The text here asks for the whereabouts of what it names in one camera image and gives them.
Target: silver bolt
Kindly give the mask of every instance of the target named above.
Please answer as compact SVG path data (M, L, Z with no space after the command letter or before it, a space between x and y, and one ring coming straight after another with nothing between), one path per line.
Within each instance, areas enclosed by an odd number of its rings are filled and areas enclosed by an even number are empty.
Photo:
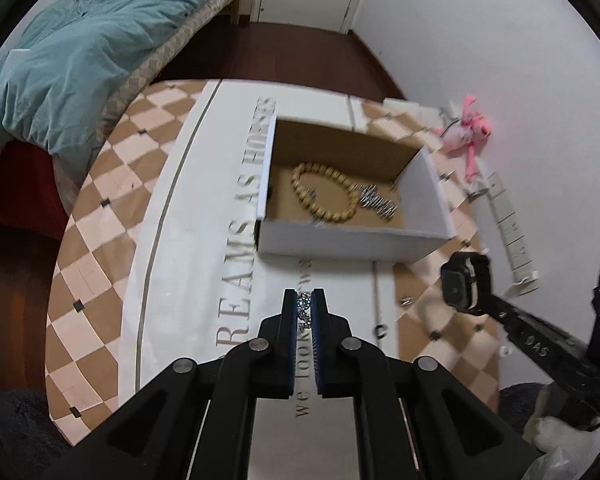
M257 337L256 339L252 339L249 341L249 348L254 352L262 352L269 348L269 341L264 339L263 337Z
M181 357L173 363L173 371L177 374L188 374L193 370L193 361L187 357Z
M346 337L342 340L342 347L347 350L360 350L362 347L362 341L357 337Z
M429 357L428 355L421 357L418 359L418 368L426 372L432 372L438 368L438 361L436 361L433 357Z

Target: watch face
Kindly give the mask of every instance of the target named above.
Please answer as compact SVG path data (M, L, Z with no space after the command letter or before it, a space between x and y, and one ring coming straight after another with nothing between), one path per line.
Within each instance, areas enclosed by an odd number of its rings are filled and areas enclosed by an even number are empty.
M442 269L440 271L442 279L442 299L449 306L458 310L469 308L469 297L467 289L470 284L462 272L457 270Z

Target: bedding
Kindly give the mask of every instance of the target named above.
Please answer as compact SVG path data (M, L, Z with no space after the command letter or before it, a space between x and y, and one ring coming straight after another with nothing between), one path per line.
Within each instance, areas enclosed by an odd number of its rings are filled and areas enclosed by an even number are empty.
M40 12L17 45L29 51L0 78L0 150L32 142L81 183L108 99L208 1L58 0Z

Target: bed leg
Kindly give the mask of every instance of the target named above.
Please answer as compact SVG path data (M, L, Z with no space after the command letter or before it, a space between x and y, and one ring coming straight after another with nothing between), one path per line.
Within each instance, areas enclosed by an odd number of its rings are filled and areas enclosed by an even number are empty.
M238 25L240 23L240 0L234 0L230 3L230 23L232 25Z

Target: red fabric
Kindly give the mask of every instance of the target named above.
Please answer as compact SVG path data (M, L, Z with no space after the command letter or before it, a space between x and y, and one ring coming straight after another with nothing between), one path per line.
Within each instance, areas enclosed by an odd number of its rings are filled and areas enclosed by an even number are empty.
M67 221L51 155L33 144L9 142L0 155L0 224L62 240Z

